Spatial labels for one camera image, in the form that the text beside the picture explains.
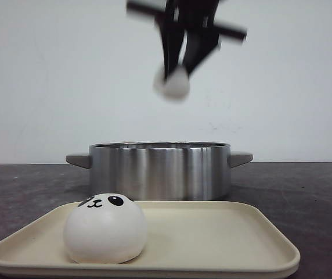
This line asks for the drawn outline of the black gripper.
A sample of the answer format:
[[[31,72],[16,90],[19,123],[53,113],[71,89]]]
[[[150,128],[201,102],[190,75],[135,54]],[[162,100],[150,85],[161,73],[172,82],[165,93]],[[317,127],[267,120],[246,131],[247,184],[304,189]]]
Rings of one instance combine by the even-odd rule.
[[[166,1],[161,9],[139,1],[127,1],[126,9],[152,17],[160,26],[164,55],[164,80],[182,66],[188,76],[217,47],[219,36],[243,41],[247,30],[215,23],[218,1]],[[187,31],[186,50],[182,64],[179,54]]]

